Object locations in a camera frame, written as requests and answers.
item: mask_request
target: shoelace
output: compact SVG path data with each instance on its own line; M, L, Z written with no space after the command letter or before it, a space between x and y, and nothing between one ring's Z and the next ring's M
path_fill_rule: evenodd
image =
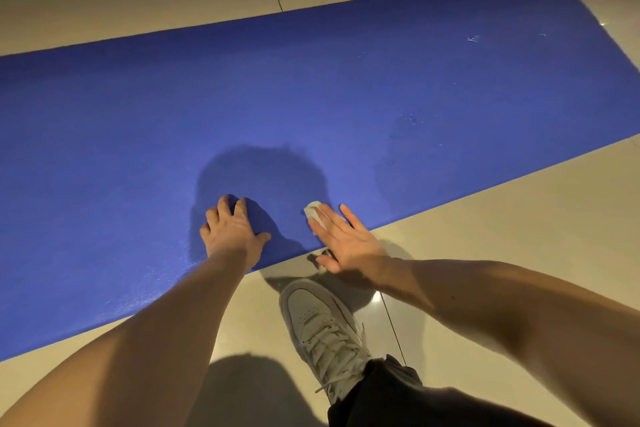
M309 318L307 322L309 323L315 317L316 316ZM320 346L324 347L316 351L316 354L314 355L313 350L318 343L321 343ZM364 324L362 325L362 345L357 344L348 334L342 332L341 327L335 323L335 319L333 318L320 321L311 328L308 333L303 336L302 345L309 353L309 356L313 361L313 366L318 369L320 378L325 378L329 368L334 372L324 381L324 383L321 384L320 388L316 390L316 393L325 388L329 388L329 386L334 383L341 382L361 374L364 370L364 366L369 360L369 350L367 349L367 336L364 331ZM346 354L337 365L333 365L338 354L345 348L350 350L348 354ZM318 363L321 358L324 358L326 362L322 368L319 368Z

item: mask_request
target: tiled floor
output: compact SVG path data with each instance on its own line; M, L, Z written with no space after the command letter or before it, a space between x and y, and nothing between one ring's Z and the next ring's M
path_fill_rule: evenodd
M0 54L198 25L344 0L0 0ZM583 0L640 66L640 0ZM640 309L640 135L376 230L397 256L499 259ZM192 426L322 425L328 402L280 318L278 290L316 273L304 258L244 278L223 319ZM584 423L508 360L380 294L332 281L391 353L428 385L452 385L558 426ZM0 413L104 326L0 363Z

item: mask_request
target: forearm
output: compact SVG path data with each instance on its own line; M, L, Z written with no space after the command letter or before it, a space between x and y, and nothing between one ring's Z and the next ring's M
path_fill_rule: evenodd
M501 262L377 259L370 280L508 355L594 425L640 424L640 313Z
M0 425L183 424L223 312L243 277L237 266L243 261L242 252L212 255L146 309L55 368Z

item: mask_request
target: leg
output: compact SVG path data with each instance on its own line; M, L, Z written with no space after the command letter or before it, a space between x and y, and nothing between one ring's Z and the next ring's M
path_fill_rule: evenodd
M280 308L297 351L329 397L331 427L548 427L452 388L424 387L413 368L391 356L371 359L351 313L316 282L289 284Z

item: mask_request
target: finger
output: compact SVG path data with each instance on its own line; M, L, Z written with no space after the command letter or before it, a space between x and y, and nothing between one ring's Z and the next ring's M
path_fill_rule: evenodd
M211 228L209 228L209 223L205 223L200 227L200 238L204 240L211 233Z
M255 237L258 238L258 241L260 242L260 244L262 246L264 246L265 243L267 243L269 240L271 240L271 234L270 233L258 233Z
M331 209L331 206L329 206L329 204L325 204L325 203L320 204L320 207L317 209L319 209L321 213L323 213L327 218L329 218L329 220L331 220L331 222L343 232L348 232L351 229L351 227L349 226L349 223L347 223L344 220L344 218L342 218L342 216L340 216L338 213L333 211Z
M318 236L318 238L320 238L320 241L322 243L324 243L328 247L332 247L335 244L335 238L332 237L331 233L326 231L322 227L322 225L320 225L320 223L318 223L316 220L311 219L307 220L307 223L309 224L311 231L313 231Z
M332 259L329 255L318 255L316 257L316 262L322 265L325 269L329 270L331 273L338 273L342 269L337 260Z
M246 218L246 199L238 199L236 207L234 208L234 216L244 216Z
M218 214L220 218L228 218L231 216L231 210L229 210L229 195L225 194L218 200Z
M218 209L211 208L208 209L204 216L207 217L207 226L209 227L209 231L211 231L211 227L214 227L220 221L220 216L218 216Z
M353 227L354 230L367 231L367 229L362 224L362 222L358 220L358 217L355 214L353 214L353 212L347 207L346 204L340 205L340 211L342 211L342 214L344 214L345 218L349 220L349 223L351 223L351 226Z

